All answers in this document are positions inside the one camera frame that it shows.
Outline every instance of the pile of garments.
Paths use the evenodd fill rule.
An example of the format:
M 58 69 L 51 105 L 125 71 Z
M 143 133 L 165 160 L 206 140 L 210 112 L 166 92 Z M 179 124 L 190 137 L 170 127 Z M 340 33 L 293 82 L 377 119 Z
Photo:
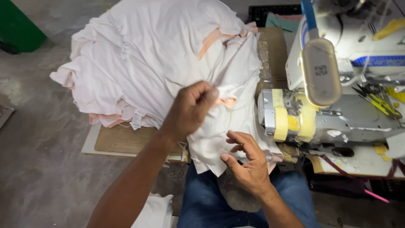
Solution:
M 197 172 L 225 171 L 228 130 L 253 135 L 270 171 L 282 154 L 256 120 L 258 36 L 255 23 L 218 0 L 122 0 L 72 36 L 72 61 L 50 77 L 72 90 L 91 124 L 106 127 L 136 114 L 136 127 L 160 128 L 181 88 L 208 81 L 226 105 L 212 107 L 187 138 Z M 232 155 L 248 161 L 242 151 Z

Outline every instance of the barcode label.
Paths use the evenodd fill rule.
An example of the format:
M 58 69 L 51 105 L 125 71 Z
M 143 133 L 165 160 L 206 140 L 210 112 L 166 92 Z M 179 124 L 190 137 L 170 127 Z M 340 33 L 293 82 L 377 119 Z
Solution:
M 131 126 L 134 130 L 136 130 L 141 127 L 141 121 L 142 121 L 142 116 L 139 115 L 139 113 L 137 111 L 135 111 L 134 115 L 132 116 L 132 121 L 129 122 L 129 124 L 131 124 Z

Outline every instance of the sewing machine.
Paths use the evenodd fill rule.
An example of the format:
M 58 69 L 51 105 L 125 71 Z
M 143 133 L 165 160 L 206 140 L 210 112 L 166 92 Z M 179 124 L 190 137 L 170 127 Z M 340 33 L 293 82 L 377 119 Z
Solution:
M 288 90 L 259 94 L 259 122 L 275 141 L 339 146 L 405 132 L 404 118 L 390 118 L 352 88 L 359 84 L 392 105 L 385 89 L 405 85 L 405 30 L 376 34 L 404 15 L 380 0 L 334 2 L 313 3 L 315 28 L 311 9 L 303 10 L 286 63 Z

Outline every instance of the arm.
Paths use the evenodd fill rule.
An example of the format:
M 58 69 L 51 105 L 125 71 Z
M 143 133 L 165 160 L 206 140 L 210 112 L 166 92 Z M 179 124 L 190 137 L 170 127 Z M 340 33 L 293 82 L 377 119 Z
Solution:
M 238 144 L 231 149 L 231 152 L 245 152 L 249 162 L 240 165 L 229 154 L 221 155 L 221 160 L 233 171 L 239 185 L 259 200 L 269 226 L 304 227 L 270 183 L 266 156 L 253 137 L 246 133 L 233 131 L 228 131 L 226 135 L 228 143 Z
M 207 82 L 180 90 L 162 127 L 107 189 L 87 226 L 132 226 L 167 155 L 178 141 L 201 126 L 217 97 L 218 90 Z

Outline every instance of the person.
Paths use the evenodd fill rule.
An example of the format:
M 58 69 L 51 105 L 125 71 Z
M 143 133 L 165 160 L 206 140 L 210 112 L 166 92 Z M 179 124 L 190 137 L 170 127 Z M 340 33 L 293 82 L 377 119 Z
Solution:
M 201 81 L 179 91 L 162 127 L 111 184 L 93 211 L 88 227 L 130 227 L 141 212 L 168 153 L 178 141 L 203 123 L 218 90 Z M 240 165 L 230 154 L 220 156 L 238 184 L 260 202 L 256 213 L 233 210 L 221 194 L 215 175 L 187 172 L 178 228 L 318 227 L 310 191 L 298 172 L 268 175 L 263 151 L 251 135 L 227 132 L 231 152 L 244 151 L 249 162 Z

